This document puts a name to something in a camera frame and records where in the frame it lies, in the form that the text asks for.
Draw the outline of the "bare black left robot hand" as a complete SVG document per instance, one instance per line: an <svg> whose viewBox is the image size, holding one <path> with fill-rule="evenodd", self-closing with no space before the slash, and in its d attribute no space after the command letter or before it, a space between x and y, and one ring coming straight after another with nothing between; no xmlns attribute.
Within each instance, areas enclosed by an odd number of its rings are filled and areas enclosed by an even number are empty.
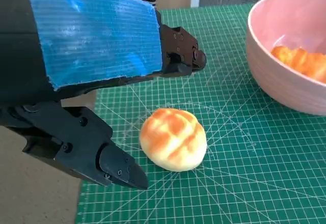
<svg viewBox="0 0 326 224"><path fill-rule="evenodd" d="M147 189L112 128L63 99L202 70L194 36L142 0L1 0L1 125L23 151L73 177Z"/></svg>

